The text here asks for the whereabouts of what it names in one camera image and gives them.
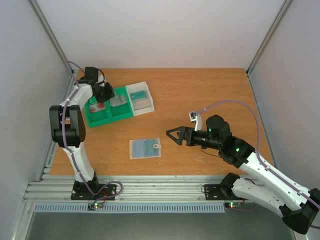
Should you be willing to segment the right circuit board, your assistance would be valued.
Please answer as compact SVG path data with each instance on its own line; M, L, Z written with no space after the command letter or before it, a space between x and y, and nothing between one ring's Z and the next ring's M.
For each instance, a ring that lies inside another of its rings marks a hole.
M241 202L226 202L224 204L227 209L240 208L242 205Z

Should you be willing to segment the red-patterned card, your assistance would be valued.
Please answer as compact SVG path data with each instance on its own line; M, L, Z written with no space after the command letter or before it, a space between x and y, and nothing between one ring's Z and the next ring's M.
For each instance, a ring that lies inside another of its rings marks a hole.
M106 109L106 104L104 102L90 103L89 104L89 112L96 113L100 111L104 111Z

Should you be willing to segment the right aluminium frame post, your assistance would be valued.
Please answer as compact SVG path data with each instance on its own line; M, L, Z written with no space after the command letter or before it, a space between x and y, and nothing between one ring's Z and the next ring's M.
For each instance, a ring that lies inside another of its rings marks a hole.
M258 61L262 57L262 54L266 50L268 44L272 40L272 37L276 33L278 27L280 26L281 22L283 21L283 18L287 14L289 8L291 7L293 0L284 0L283 3L280 6L280 9L278 10L274 20L272 21L269 29L266 32L266 35L264 36L261 44L259 45L252 61L250 62L248 68L246 69L246 75L249 78L253 70L255 69Z

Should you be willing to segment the white card holder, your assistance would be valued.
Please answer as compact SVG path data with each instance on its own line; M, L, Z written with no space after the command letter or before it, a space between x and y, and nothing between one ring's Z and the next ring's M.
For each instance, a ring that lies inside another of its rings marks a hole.
M129 159L149 159L162 156L159 138L134 139L129 141Z

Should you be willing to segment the white translucent tray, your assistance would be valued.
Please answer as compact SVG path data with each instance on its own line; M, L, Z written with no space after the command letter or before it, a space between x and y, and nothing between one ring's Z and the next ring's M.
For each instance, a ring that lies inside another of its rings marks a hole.
M146 81L129 84L125 88L134 117L155 111L153 98Z

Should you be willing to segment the teal card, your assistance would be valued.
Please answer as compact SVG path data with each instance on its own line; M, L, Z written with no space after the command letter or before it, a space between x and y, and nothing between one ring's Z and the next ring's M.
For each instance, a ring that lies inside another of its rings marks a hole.
M130 93L130 99L132 102L141 101L147 98L147 94L144 90L139 90Z

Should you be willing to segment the aluminium front rail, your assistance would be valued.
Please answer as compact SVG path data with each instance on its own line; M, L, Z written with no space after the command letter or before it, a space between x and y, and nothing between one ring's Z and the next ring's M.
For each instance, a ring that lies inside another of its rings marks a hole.
M99 175L102 184L119 181L123 192L118 203L204 202L205 184L219 184L224 175ZM44 174L40 181L27 184L24 202L70 202L74 184L71 175Z

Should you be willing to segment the aluminium frame post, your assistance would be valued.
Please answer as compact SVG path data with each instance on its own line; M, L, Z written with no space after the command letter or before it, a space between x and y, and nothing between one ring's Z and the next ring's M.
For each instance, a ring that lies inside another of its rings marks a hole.
M40 24L42 25L46 35L48 36L49 40L51 41L51 43L52 43L53 47L55 48L56 52L58 53L59 57L62 59L64 65L67 67L68 72L70 74L73 74L74 71L70 67L70 64L67 63L68 59L67 59L63 49L61 48L61 46L60 46L60 44L59 44L59 42L53 32L48 20L47 20L44 12L42 11L38 1L37 0L28 0L27 2L30 4L32 10L34 11L36 17L38 18Z
M268 44L272 40L272 37L276 33L278 27L280 26L281 22L283 21L283 18L287 14L289 8L291 7L293 0L284 0L283 3L280 6L280 9L278 10L274 20L272 21L269 29L266 32L266 35L264 36L261 44L259 45L252 61L250 62L248 68L246 69L246 75L249 78L253 70L255 69L258 61L262 57L262 54L266 50Z

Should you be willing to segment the green two-compartment tray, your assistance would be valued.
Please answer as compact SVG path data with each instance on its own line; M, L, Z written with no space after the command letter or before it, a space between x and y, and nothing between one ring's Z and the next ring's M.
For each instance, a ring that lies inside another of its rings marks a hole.
M84 115L90 128L102 126L112 122L128 119L134 116L129 95L124 86L114 89L114 93L122 97L124 104L111 106L111 100L104 102L104 107L96 109L98 102L95 97L90 98L84 105Z

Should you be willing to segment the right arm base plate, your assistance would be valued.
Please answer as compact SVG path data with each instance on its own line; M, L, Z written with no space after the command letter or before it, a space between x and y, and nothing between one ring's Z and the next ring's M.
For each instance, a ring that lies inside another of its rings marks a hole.
M221 186L220 184L204 184L201 187L207 201L243 201L244 198L236 196L230 188Z

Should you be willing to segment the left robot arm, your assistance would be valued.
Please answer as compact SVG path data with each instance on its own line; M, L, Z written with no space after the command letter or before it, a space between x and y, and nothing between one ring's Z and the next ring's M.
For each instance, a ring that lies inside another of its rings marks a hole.
M101 187L85 149L82 109L91 98L103 104L115 97L111 84L100 81L99 74L104 75L96 67L85 67L84 76L75 80L70 95L61 104L49 108L51 138L68 156L75 173L75 184L89 199L96 199Z

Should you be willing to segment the left aluminium frame post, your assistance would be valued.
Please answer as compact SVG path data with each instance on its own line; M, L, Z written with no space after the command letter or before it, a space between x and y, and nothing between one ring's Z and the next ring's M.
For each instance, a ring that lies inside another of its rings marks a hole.
M48 36L49 40L51 41L51 43L52 43L53 47L55 48L56 52L58 53L59 57L62 59L64 65L67 67L68 72L70 74L73 74L74 71L70 67L70 64L67 63L68 59L67 59L63 49L61 48L61 46L60 46L60 44L59 44L59 42L53 32L48 20L47 20L44 12L42 11L38 1L37 0L28 0L27 2L30 4L32 10L34 11L36 17L38 18L40 24L42 25L46 35Z

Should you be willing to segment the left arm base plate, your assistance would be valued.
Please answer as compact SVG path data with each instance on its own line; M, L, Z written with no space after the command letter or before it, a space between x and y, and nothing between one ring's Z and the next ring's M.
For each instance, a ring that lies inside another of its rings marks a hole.
M87 183L91 191L97 195L92 194L84 182L75 181L71 190L71 200L82 200L82 201L93 201L99 198L104 199L105 196L109 197L108 200L114 200L114 194L117 193L117 185L109 184L105 186L102 190L100 190L103 184L99 184L98 182L90 181Z

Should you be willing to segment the left circuit board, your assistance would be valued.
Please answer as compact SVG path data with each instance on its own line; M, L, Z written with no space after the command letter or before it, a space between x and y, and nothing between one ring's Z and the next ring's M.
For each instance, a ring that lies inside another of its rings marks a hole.
M87 205L88 211L95 211L97 209L101 209L104 206L104 203L102 202L96 202L96 203L90 203Z

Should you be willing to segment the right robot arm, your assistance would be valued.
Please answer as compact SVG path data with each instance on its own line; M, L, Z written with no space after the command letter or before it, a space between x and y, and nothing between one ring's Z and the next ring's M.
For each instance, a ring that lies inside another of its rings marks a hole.
M186 141L188 147L214 149L224 162L250 174L263 183L257 186L234 173L228 173L220 183L225 198L250 200L281 217L293 231L305 235L320 210L320 191L308 189L287 177L245 140L232 135L230 125L219 115L209 117L203 131L180 126L166 131L176 144Z

